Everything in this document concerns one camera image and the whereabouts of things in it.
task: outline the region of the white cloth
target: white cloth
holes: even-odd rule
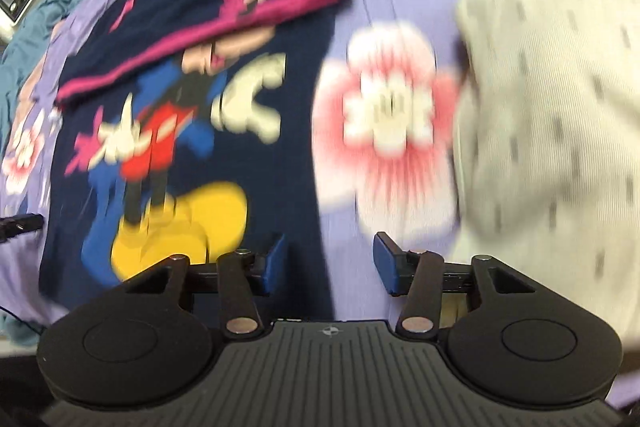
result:
[[[462,227],[640,345],[640,0],[460,0]]]

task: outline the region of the purple bedsheet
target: purple bedsheet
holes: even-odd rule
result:
[[[28,134],[15,152],[22,154],[22,171],[0,174],[4,215],[20,210],[47,217],[60,126],[53,110],[57,80],[65,58],[76,53],[112,1],[84,0],[53,39],[23,125]],[[455,3],[352,0],[338,16],[313,114],[322,237],[338,320],[393,323],[398,315],[401,299],[385,293],[372,262],[373,233],[386,230],[403,248],[443,255],[452,243],[457,219],[450,128],[464,61]],[[396,96],[428,118],[387,111],[388,125],[380,128],[363,117],[388,110],[385,101]],[[16,176],[20,183],[12,185],[9,179]],[[0,246],[0,304],[46,324],[65,310],[37,291],[45,237],[43,231]]]

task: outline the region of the pink and white flower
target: pink and white flower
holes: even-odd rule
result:
[[[449,230],[456,220],[449,162],[457,76],[436,71],[409,23],[354,33],[347,62],[324,62],[312,115],[321,210],[356,203],[363,232],[395,240]]]
[[[44,147],[44,137],[40,134],[43,122],[44,110],[41,110],[30,129],[22,129],[24,121],[16,129],[2,160],[2,173],[6,176],[8,194],[22,194],[27,186],[29,175]]]

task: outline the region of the mickey mouse graphic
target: mickey mouse graphic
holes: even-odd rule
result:
[[[220,16],[241,18],[263,1],[225,0]],[[203,136],[209,136],[211,149],[214,129],[251,131],[264,143],[278,139],[280,115],[254,97],[263,87],[282,85],[284,54],[255,58],[227,83],[228,68],[264,46],[274,33],[274,26],[249,28],[184,50],[140,75],[141,89],[127,97],[118,123],[99,125],[100,145],[88,169],[100,161],[117,163],[125,182],[122,219],[111,250],[111,264],[120,279],[175,251],[189,255],[192,263],[205,263],[239,245],[246,223],[242,189],[215,182],[173,198],[167,191],[168,170],[178,142],[193,150],[202,147],[189,141],[185,131],[190,126],[206,129],[208,134],[198,137],[203,142]],[[150,197],[145,204],[146,181]]]

